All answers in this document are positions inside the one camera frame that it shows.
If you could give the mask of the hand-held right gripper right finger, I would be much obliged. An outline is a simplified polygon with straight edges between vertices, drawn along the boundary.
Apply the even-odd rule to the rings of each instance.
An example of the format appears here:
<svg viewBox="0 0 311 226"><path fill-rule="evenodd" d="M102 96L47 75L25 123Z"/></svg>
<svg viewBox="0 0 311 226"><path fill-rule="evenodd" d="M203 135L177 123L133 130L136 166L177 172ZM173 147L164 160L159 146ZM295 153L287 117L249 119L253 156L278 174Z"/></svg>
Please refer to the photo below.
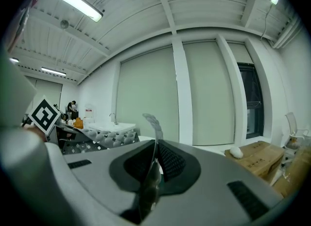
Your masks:
<svg viewBox="0 0 311 226"><path fill-rule="evenodd" d="M143 226L242 226L251 222L228 184L241 181L269 209L282 196L267 182L218 153L178 142L174 147L197 158L201 174L186 192L162 196Z"/></svg>

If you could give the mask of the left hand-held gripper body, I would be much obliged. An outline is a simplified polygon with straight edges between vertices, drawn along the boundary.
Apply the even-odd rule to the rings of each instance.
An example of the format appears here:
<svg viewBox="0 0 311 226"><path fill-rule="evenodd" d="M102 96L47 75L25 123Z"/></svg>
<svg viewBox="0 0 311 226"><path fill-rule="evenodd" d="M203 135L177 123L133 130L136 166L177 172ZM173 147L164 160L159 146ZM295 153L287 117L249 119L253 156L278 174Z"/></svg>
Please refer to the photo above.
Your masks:
<svg viewBox="0 0 311 226"><path fill-rule="evenodd" d="M34 125L43 132L46 142L51 141L57 144L55 124L60 118L58 111L48 98L43 95L33 109L29 112L28 118Z"/></svg>

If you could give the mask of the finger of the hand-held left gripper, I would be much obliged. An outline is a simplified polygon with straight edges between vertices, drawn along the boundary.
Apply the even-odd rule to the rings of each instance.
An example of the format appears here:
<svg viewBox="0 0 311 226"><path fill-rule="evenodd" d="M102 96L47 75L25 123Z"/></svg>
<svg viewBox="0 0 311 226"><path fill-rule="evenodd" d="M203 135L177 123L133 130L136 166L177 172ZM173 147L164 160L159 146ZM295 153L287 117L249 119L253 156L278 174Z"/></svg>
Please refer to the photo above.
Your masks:
<svg viewBox="0 0 311 226"><path fill-rule="evenodd" d="M66 125L56 125L55 127L58 140L84 140L84 134L78 129Z"/></svg>

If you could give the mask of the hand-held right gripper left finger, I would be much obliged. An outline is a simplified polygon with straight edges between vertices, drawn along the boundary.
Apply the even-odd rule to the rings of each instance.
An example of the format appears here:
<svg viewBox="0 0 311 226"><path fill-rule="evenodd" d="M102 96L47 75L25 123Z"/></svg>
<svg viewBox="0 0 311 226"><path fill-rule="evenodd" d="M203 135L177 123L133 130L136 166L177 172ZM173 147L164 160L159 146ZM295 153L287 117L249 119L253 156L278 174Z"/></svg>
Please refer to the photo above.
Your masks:
<svg viewBox="0 0 311 226"><path fill-rule="evenodd" d="M45 144L56 182L81 223L127 222L119 214L131 207L135 195L119 189L109 175L109 166L115 158L146 143L65 156L56 144Z"/></svg>

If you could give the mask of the grey perforated bath mat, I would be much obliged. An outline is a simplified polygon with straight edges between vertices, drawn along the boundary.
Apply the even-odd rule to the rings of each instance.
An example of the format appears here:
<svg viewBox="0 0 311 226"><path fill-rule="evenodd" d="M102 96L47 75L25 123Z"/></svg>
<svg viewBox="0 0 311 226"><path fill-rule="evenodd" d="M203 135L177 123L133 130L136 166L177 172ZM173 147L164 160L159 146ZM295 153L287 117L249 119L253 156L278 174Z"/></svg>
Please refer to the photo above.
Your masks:
<svg viewBox="0 0 311 226"><path fill-rule="evenodd" d="M147 148L147 153L140 151L133 157L127 157L121 165L122 169L127 171L132 177L138 178L138 192L135 195L131 208L121 214L125 219L133 223L141 223L155 208L159 201L160 183L163 179L162 168L157 157L159 140L163 139L163 132L159 121L155 116L144 113L143 117L151 124L155 130L155 142ZM99 133L96 136L98 141L86 141L75 143L66 141L63 146L62 154L70 155L77 153L91 152L95 147L102 150L113 149L134 142L132 134L123 136L120 133Z"/></svg>

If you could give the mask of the white rounded plastic object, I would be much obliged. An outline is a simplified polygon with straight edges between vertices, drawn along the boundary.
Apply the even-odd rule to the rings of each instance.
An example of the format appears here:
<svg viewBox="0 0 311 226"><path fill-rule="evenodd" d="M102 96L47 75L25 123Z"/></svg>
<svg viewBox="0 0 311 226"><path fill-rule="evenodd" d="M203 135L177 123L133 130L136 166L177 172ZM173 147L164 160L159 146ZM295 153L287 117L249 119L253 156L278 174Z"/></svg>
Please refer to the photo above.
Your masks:
<svg viewBox="0 0 311 226"><path fill-rule="evenodd" d="M236 159L243 158L243 152L241 151L239 147L231 147L229 152Z"/></svg>

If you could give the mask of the white vanity cabinet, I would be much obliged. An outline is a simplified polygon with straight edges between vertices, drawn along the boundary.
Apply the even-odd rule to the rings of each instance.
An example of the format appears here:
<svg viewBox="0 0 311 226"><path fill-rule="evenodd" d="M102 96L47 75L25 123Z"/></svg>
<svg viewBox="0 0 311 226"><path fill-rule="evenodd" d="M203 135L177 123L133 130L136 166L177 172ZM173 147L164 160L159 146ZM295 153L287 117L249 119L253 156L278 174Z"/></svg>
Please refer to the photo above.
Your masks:
<svg viewBox="0 0 311 226"><path fill-rule="evenodd" d="M136 124L133 123L122 123L114 124L113 122L105 122L105 123L89 123L86 125L89 130L96 131L108 131L108 132L128 132L134 130L136 128Z"/></svg>

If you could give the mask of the plain brown cardboard box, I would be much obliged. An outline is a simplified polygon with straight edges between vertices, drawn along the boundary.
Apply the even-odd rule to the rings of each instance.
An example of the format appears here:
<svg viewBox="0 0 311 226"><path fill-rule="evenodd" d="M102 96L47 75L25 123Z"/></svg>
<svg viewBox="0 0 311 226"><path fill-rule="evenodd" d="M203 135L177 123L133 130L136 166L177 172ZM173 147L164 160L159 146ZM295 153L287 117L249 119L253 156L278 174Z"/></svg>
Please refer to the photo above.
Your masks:
<svg viewBox="0 0 311 226"><path fill-rule="evenodd" d="M283 148L264 141L258 141L239 149L243 153L242 158L235 158L231 150L225 150L225 156L268 183L274 178L285 153Z"/></svg>

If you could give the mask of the plastic-wrapped cardboard box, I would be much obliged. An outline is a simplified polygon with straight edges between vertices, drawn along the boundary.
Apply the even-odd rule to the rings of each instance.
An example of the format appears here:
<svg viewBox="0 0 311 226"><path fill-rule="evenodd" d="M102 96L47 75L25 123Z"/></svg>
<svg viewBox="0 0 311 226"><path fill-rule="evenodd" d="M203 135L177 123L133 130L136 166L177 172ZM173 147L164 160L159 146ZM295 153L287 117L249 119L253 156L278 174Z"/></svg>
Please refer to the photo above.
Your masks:
<svg viewBox="0 0 311 226"><path fill-rule="evenodd" d="M301 147L273 188L286 198L298 192L311 171L311 146Z"/></svg>

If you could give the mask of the white roller blind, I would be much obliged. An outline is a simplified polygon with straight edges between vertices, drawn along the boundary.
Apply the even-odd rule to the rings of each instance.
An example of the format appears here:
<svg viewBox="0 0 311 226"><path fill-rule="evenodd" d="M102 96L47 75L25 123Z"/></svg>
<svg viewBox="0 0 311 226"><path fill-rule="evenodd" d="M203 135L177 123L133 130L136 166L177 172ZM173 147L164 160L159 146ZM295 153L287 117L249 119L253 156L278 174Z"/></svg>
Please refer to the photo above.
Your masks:
<svg viewBox="0 0 311 226"><path fill-rule="evenodd" d="M156 117L164 139L179 141L177 81L171 47L121 63L117 120L134 123L142 136L154 137L154 129L144 113Z"/></svg>
<svg viewBox="0 0 311 226"><path fill-rule="evenodd" d="M225 60L215 41L185 44L193 120L193 145L234 142L235 107Z"/></svg>

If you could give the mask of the dark window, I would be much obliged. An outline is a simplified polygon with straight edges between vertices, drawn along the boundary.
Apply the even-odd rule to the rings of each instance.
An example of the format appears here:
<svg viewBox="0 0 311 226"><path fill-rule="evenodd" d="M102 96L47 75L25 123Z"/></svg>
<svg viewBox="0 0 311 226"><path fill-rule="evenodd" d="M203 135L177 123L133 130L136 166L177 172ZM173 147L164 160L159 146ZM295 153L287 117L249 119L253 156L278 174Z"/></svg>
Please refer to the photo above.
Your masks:
<svg viewBox="0 0 311 226"><path fill-rule="evenodd" d="M264 104L259 77L253 64L238 63L246 95L246 138L263 136Z"/></svg>

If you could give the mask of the white chair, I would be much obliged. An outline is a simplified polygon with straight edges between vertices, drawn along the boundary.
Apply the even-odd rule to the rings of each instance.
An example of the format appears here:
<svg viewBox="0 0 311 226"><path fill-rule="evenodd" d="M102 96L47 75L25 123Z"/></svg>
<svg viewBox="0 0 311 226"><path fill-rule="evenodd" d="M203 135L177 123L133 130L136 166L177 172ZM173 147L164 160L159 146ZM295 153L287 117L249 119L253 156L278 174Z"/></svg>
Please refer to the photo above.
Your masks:
<svg viewBox="0 0 311 226"><path fill-rule="evenodd" d="M298 149L302 146L311 145L311 129L309 128L298 128L296 118L293 112L286 114L286 118L289 124L289 141L286 147L291 149Z"/></svg>

